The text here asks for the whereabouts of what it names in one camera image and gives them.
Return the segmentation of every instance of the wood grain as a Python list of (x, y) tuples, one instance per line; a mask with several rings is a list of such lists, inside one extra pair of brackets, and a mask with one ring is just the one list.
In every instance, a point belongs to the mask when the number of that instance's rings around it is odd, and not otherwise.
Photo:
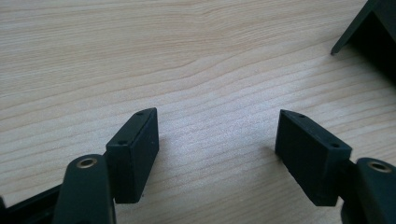
[(3, 1), (0, 195), (7, 206), (159, 111), (144, 198), (119, 223), (340, 223), (274, 153), (279, 109), (396, 164), (396, 91), (354, 49), (330, 50), (362, 0)]

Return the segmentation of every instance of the wooden table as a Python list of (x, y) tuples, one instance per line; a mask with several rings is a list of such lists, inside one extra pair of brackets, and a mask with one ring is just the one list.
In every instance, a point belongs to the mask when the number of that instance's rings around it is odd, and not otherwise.
[(274, 153), (281, 108), (396, 164), (396, 90), (346, 46), (363, 0), (2, 1), (0, 195), (58, 185), (156, 106), (160, 152), (119, 223), (340, 223)]

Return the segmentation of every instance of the black plastic part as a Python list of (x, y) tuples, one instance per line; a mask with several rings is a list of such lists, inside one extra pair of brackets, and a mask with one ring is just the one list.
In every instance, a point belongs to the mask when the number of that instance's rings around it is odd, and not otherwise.
[(396, 0), (369, 0), (332, 48), (347, 43), (393, 81), (396, 72)]
[(9, 208), (1, 208), (0, 223), (50, 223), (61, 186), (48, 189)]
[(86, 155), (69, 163), (52, 223), (116, 223), (103, 156)]
[(135, 113), (106, 145), (116, 203), (137, 203), (159, 151), (157, 109)]
[(367, 224), (367, 217), (356, 192), (357, 166), (352, 161), (341, 165), (336, 179), (336, 192), (344, 200), (341, 210), (343, 224)]
[(335, 206), (337, 167), (352, 148), (309, 117), (281, 110), (276, 154), (316, 206)]
[(356, 191), (369, 223), (396, 223), (396, 168), (371, 158), (357, 161)]

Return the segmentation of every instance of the black plastic bracket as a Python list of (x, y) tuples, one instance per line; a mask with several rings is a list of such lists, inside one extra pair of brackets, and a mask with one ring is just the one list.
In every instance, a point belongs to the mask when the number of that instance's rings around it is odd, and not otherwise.
[(369, 0), (332, 48), (347, 43), (385, 74), (396, 72), (396, 0)]
[(384, 161), (349, 160), (352, 148), (309, 117), (281, 110), (276, 154), (316, 206), (335, 206), (350, 224), (396, 223), (396, 168)]

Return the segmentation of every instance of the light wood surface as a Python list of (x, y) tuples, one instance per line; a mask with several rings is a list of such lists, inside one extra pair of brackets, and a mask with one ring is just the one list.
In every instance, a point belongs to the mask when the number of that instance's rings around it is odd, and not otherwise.
[(279, 109), (396, 164), (396, 90), (330, 50), (363, 0), (2, 1), (0, 195), (58, 185), (157, 107), (160, 153), (119, 223), (340, 223), (274, 153)]

